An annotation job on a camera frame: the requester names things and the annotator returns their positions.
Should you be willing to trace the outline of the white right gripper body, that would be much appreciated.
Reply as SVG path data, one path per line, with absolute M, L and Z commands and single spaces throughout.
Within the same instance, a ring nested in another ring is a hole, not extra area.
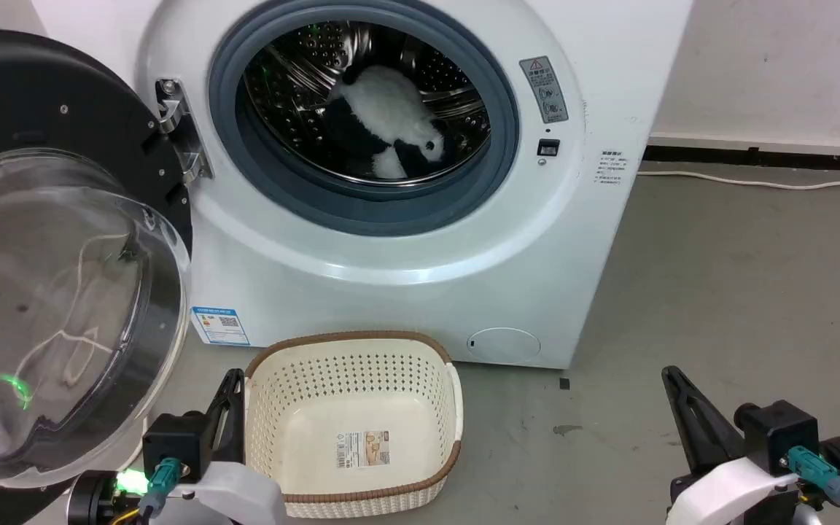
M 747 458 L 723 463 L 677 496 L 667 524 L 728 524 L 767 498 L 778 486 L 798 479 L 789 472 L 773 476 Z

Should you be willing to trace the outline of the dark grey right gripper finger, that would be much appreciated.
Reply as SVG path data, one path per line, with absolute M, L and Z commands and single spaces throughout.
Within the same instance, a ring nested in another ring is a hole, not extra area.
M 701 476 L 712 468 L 713 460 L 709 419 L 701 411 L 704 395 L 676 365 L 664 367 L 662 379 L 690 474 Z
M 701 406 L 702 415 L 709 419 L 707 429 L 709 429 L 711 435 L 713 450 L 712 468 L 710 470 L 721 463 L 744 456 L 744 439 L 732 423 L 724 418 L 724 415 L 710 402 L 710 399 L 707 399 L 706 395 L 704 395 Z

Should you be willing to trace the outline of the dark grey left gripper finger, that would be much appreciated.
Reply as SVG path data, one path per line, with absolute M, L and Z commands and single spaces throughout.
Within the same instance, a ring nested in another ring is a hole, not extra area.
M 246 463 L 246 376 L 227 373 L 227 418 L 225 421 L 225 461 Z
M 227 370 L 206 410 L 206 425 L 204 425 L 200 439 L 201 461 L 203 461 L 203 464 L 209 462 L 228 462 L 225 461 L 225 421 L 229 410 L 225 379 L 227 373 L 240 373 L 240 369 L 233 368 Z

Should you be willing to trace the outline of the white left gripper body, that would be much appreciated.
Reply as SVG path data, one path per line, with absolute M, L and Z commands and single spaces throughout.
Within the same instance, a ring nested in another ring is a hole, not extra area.
M 211 462 L 169 498 L 170 524 L 287 524 L 280 485 L 244 463 Z

